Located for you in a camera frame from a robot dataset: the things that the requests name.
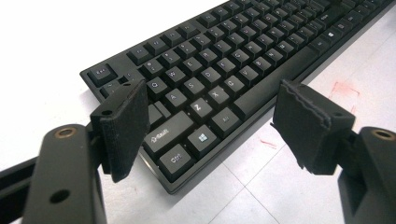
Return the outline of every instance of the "function key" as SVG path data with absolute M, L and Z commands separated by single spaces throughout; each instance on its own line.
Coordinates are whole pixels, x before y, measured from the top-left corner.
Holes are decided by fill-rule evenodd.
M 96 87 L 105 85 L 107 82 L 117 77 L 107 64 L 97 64 L 90 69 L 88 76 Z
M 253 3 L 250 0 L 236 0 L 235 2 L 244 10 L 253 6 Z
M 219 21 L 225 21 L 228 18 L 231 17 L 231 13 L 228 12 L 226 9 L 223 7 L 216 7 L 213 9 L 212 14 L 219 20 Z
M 160 38 L 151 39 L 146 43 L 145 47 L 154 56 L 157 56 L 162 52 L 166 51 L 167 49 L 169 49 L 169 47 L 165 44 L 165 42 L 163 42 L 163 40 L 161 40 Z
M 171 30 L 171 31 L 166 31 L 161 39 L 171 48 L 180 44 L 181 42 L 184 41 L 183 37 L 181 37 L 181 34 L 178 32 Z
M 184 23 L 181 23 L 178 26 L 177 31 L 186 39 L 190 39 L 191 37 L 199 34 L 199 30 L 197 30 L 197 28 L 195 28 L 195 26 L 191 25 L 187 21 Z
M 206 12 L 198 18 L 198 22 L 200 22 L 205 28 L 210 28 L 216 25 L 219 21 L 212 14 Z
M 136 65 L 140 65 L 147 60 L 152 59 L 152 55 L 149 54 L 149 52 L 145 48 L 143 48 L 143 46 L 136 46 L 131 48 L 127 55 Z
M 229 11 L 231 13 L 231 15 L 235 15 L 242 11 L 242 8 L 240 6 L 238 6 L 236 3 L 231 2 L 231 1 L 224 4 L 224 8 L 227 11 Z

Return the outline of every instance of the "ctrl key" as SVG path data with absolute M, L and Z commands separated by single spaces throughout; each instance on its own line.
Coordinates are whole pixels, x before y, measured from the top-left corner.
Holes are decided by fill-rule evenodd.
M 158 165 L 169 182 L 173 183 L 194 165 L 194 160 L 180 144 L 177 144 L 160 157 Z

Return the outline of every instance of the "red stain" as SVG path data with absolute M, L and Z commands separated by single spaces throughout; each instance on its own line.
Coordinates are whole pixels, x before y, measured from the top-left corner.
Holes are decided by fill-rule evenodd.
M 263 140 L 261 140 L 261 139 L 260 139 L 260 141 L 261 141 L 263 144 L 267 145 L 268 147 L 276 148 L 276 145 L 275 145 L 275 144 L 272 144 L 272 143 L 269 143 L 269 142 L 265 142 L 265 141 L 263 141 Z

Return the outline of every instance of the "screw hole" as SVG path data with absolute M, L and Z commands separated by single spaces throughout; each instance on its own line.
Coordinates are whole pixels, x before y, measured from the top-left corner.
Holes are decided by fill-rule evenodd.
M 102 115 L 111 115 L 113 113 L 113 111 L 111 111 L 111 110 L 105 110 L 105 111 L 103 111 L 102 112 Z
M 56 191 L 55 193 L 53 193 L 50 198 L 49 201 L 51 203 L 61 203 L 64 200 L 66 200 L 70 195 L 70 191 L 67 189 L 61 189 Z
M 372 134 L 382 140 L 394 141 L 396 139 L 396 136 L 393 133 L 390 133 L 385 130 L 379 130 L 379 129 L 372 130 Z

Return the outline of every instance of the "black keycap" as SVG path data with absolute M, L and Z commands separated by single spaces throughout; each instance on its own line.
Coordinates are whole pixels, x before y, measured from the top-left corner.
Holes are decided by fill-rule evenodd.
M 229 11 L 232 15 L 235 15 L 235 14 L 239 13 L 240 11 L 242 11 L 242 8 L 240 6 L 238 6 L 236 3 L 231 2 L 231 1 L 224 4 L 224 8 L 227 11 Z
M 158 166 L 169 182 L 175 182 L 194 165 L 194 159 L 187 151 L 177 144 L 158 160 Z
M 207 37 L 211 39 L 214 43 L 220 41 L 224 38 L 225 34 L 218 27 L 210 28 L 206 31 Z
M 206 35 L 199 34 L 196 35 L 192 40 L 191 43 L 198 49 L 198 50 L 203 50 L 206 49 L 207 47 L 210 46 L 212 41 L 207 38 Z
M 170 91 L 169 87 L 159 78 L 155 77 L 147 83 L 148 95 L 156 102 Z
M 236 33 L 227 36 L 227 38 L 225 38 L 225 42 L 229 44 L 233 49 L 239 49 L 241 46 L 247 43 L 244 38 Z
M 161 54 L 158 61 L 166 68 L 176 66 L 181 62 L 181 58 L 171 49 Z
M 171 48 L 184 41 L 184 38 L 181 37 L 181 34 L 175 30 L 166 31 L 163 33 L 161 39 Z
M 228 18 L 231 17 L 231 13 L 228 12 L 226 9 L 223 7 L 216 7 L 213 9 L 212 14 L 219 20 L 219 21 L 225 21 Z
M 319 55 L 322 55 L 330 48 L 330 44 L 323 37 L 318 36 L 308 45 L 310 48 L 316 50 Z
M 166 107 L 174 114 L 184 108 L 188 99 L 179 89 L 174 89 L 163 98 Z
M 204 94 L 205 86 L 196 77 L 192 77 L 181 86 L 181 90 L 191 100 L 196 100 Z
M 144 63 L 140 70 L 146 78 L 153 79 L 164 72 L 165 68 L 157 60 L 153 59 Z
M 237 98 L 245 91 L 245 85 L 235 76 L 231 76 L 224 81 L 224 90 L 232 98 Z
M 283 32 L 281 32 L 279 29 L 277 29 L 276 27 L 271 28 L 271 30 L 269 30 L 267 32 L 267 35 L 273 39 L 276 43 L 279 43 L 281 40 L 283 40 L 283 38 L 285 38 L 285 34 Z
M 265 24 L 267 24 L 269 27 L 274 27 L 279 23 L 279 19 L 270 13 L 263 16 L 262 21 L 265 22 Z
M 226 35 L 230 35 L 236 31 L 237 26 L 230 20 L 224 21 L 219 25 L 220 30 L 222 30 Z
M 269 29 L 268 25 L 261 20 L 255 20 L 250 24 L 250 27 L 253 28 L 258 33 L 258 35 L 261 35 Z
M 291 57 L 297 51 L 292 45 L 288 44 L 286 41 L 280 42 L 278 45 L 276 45 L 275 49 L 276 51 L 281 53 L 286 59 Z
M 194 157 L 200 160 L 219 142 L 220 139 L 203 125 L 187 138 L 186 145 Z
M 198 62 L 200 62 L 205 67 L 209 67 L 219 59 L 218 55 L 216 55 L 210 49 L 204 49 L 203 51 L 199 52 L 196 58 Z
M 216 88 L 208 92 L 206 99 L 209 104 L 216 110 L 221 110 L 231 100 L 230 96 L 220 86 L 217 86 Z
M 247 120 L 259 108 L 273 98 L 279 88 L 280 80 L 294 80 L 306 67 L 318 58 L 318 53 L 305 47 L 265 77 L 233 103 L 233 111 L 241 120 Z
M 344 10 L 338 6 L 332 6 L 329 10 L 320 14 L 317 20 L 323 22 L 324 29 L 330 27 L 333 23 L 338 21 L 343 15 Z
M 265 52 L 264 59 L 273 67 L 278 67 L 285 61 L 283 55 L 277 52 L 275 49 L 269 49 L 267 52 Z
M 258 38 L 256 38 L 254 42 L 259 45 L 264 51 L 267 51 L 275 44 L 274 40 L 271 39 L 268 35 L 260 35 Z
M 169 49 L 169 47 L 160 38 L 153 38 L 145 45 L 146 49 L 154 56 L 161 54 Z
M 221 82 L 221 75 L 212 67 L 208 67 L 197 76 L 197 79 L 208 89 L 212 89 Z
M 96 87 L 101 87 L 117 77 L 116 74 L 111 72 L 110 68 L 106 64 L 97 64 L 92 67 L 88 76 Z
M 190 77 L 194 77 L 205 68 L 194 58 L 189 58 L 180 65 L 181 71 Z
M 244 67 L 251 61 L 248 55 L 241 49 L 234 51 L 229 58 L 238 68 Z
M 230 135 L 241 123 L 242 121 L 228 107 L 209 121 L 210 127 L 220 138 Z
M 282 21 L 277 28 L 282 31 L 283 33 L 285 33 L 285 35 L 290 35 L 292 34 L 294 31 L 296 31 L 297 29 L 290 24 L 290 22 L 288 21 Z
M 187 80 L 187 76 L 178 68 L 173 67 L 165 72 L 163 80 L 172 88 L 177 88 Z
M 250 66 L 261 77 L 267 76 L 273 69 L 273 66 L 268 63 L 263 57 L 259 57 L 258 59 L 254 60 Z
M 245 26 L 244 28 L 240 29 L 238 34 L 242 36 L 242 38 L 246 39 L 247 42 L 251 41 L 259 35 L 249 26 Z
M 237 29 L 241 29 L 248 24 L 248 18 L 242 15 L 242 13 L 233 16 L 231 21 L 236 25 Z
M 199 17 L 198 22 L 200 22 L 205 28 L 210 28 L 216 25 L 219 21 L 212 14 L 206 12 Z
M 148 106 L 148 120 L 150 129 L 153 130 L 161 122 L 165 121 L 163 114 L 155 107 L 155 105 Z
M 216 53 L 219 58 L 224 58 L 233 50 L 228 44 L 226 44 L 223 40 L 220 40 L 218 43 L 214 44 L 211 48 L 214 53 Z
M 339 31 L 335 27 L 330 27 L 329 29 L 325 30 L 320 36 L 328 40 L 330 46 L 333 46 L 335 43 L 338 42 L 338 40 L 341 39 L 342 34 L 341 31 Z
M 109 95 L 113 94 L 116 89 L 118 89 L 120 83 L 117 80 L 111 81 L 107 83 L 103 88 L 100 90 L 103 96 L 107 98 Z
M 260 55 L 262 55 L 262 53 L 264 52 L 264 50 L 262 50 L 262 48 L 260 48 L 260 46 L 258 46 L 255 42 L 250 41 L 248 42 L 243 48 L 242 50 L 251 58 L 257 58 Z
M 188 109 L 191 117 L 199 124 L 205 123 L 213 113 L 212 107 L 203 98 L 190 104 Z
M 259 81 L 259 74 L 255 72 L 250 66 L 245 66 L 238 73 L 235 74 L 247 87 L 252 87 Z
M 145 137 L 144 149 L 156 161 L 166 149 L 189 135 L 193 127 L 194 122 L 180 111 Z
M 222 77 L 229 77 L 236 70 L 235 64 L 226 58 L 215 63 L 213 67 L 219 72 L 219 74 L 221 74 Z
M 192 57 L 198 50 L 193 46 L 190 42 L 186 41 L 182 44 L 179 44 L 177 48 L 175 48 L 175 52 L 184 60 Z
M 142 46 L 136 46 L 129 50 L 128 57 L 136 64 L 140 65 L 147 60 L 152 59 L 152 55 Z
M 187 21 L 180 24 L 177 31 L 186 39 L 190 39 L 191 37 L 199 34 L 199 30 Z

